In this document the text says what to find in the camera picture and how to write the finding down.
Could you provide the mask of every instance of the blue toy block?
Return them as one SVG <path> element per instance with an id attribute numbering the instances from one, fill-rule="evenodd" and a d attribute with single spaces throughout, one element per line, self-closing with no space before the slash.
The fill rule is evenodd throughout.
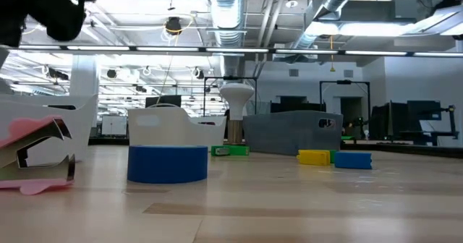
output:
<path id="1" fill-rule="evenodd" d="M 371 153 L 337 152 L 334 166 L 337 168 L 371 169 Z"/>

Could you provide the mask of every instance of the metal frame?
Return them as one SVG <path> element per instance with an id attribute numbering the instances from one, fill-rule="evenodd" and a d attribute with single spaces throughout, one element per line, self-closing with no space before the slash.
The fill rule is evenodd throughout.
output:
<path id="1" fill-rule="evenodd" d="M 209 56 L 222 54 L 289 54 L 289 55 L 333 55 L 333 56 L 392 56 L 420 58 L 463 58 L 463 52 L 440 51 L 351 51 L 331 49 L 288 48 L 227 48 L 227 47 L 180 47 L 180 46 L 94 46 L 94 45 L 21 45 L 8 47 L 12 51 L 29 51 L 60 54 L 138 54 L 138 55 L 188 55 Z"/>
<path id="2" fill-rule="evenodd" d="M 370 82 L 368 81 L 350 81 L 350 80 L 327 80 L 327 81 L 320 81 L 318 84 L 318 89 L 320 92 L 320 109 L 323 108 L 323 94 L 322 94 L 322 86 L 323 83 L 334 83 L 337 85 L 351 85 L 351 84 L 365 84 L 367 86 L 367 96 L 368 96 L 368 119 L 371 117 L 371 102 L 370 102 Z"/>
<path id="3" fill-rule="evenodd" d="M 255 100 L 255 103 L 254 103 L 254 114 L 257 114 L 258 113 L 258 92 L 257 92 L 257 89 L 258 89 L 258 79 L 257 77 L 204 77 L 204 95 L 203 95 L 203 116 L 205 116 L 205 89 L 206 89 L 206 82 L 208 80 L 254 80 L 254 83 L 255 83 L 255 92 L 254 92 L 254 100 Z"/>

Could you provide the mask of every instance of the blue cylinder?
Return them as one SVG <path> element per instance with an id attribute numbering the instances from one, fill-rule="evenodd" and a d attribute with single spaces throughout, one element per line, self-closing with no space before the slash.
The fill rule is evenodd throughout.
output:
<path id="1" fill-rule="evenodd" d="M 207 177 L 207 146 L 133 145 L 129 148 L 129 181 L 174 184 Z"/>

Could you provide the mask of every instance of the white lamp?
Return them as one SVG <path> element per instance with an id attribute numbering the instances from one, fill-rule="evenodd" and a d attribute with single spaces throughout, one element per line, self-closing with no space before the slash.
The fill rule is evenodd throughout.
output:
<path id="1" fill-rule="evenodd" d="M 230 108 L 228 143 L 240 144 L 242 142 L 243 108 L 254 94 L 254 89 L 242 83 L 229 83 L 222 86 L 220 94 L 229 103 Z"/>

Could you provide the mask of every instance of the white curved object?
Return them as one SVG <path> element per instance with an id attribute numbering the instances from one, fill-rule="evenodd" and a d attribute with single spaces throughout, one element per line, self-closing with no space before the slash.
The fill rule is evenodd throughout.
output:
<path id="1" fill-rule="evenodd" d="M 96 114 L 97 96 L 51 95 L 0 95 L 0 140 L 8 138 L 8 126 L 17 118 L 42 119 L 61 116 L 72 139 L 50 138 L 28 150 L 27 164 L 59 163 L 66 155 L 75 154 L 76 161 L 83 161 L 88 154 L 88 138 Z M 52 105 L 74 106 L 75 110 L 52 108 Z"/>
<path id="2" fill-rule="evenodd" d="M 229 83 L 222 86 L 220 94 L 229 103 L 230 120 L 243 120 L 243 108 L 254 89 L 242 83 Z"/>
<path id="3" fill-rule="evenodd" d="M 215 125 L 199 124 L 213 122 Z M 190 118 L 183 108 L 129 110 L 130 145 L 223 145 L 226 117 Z"/>

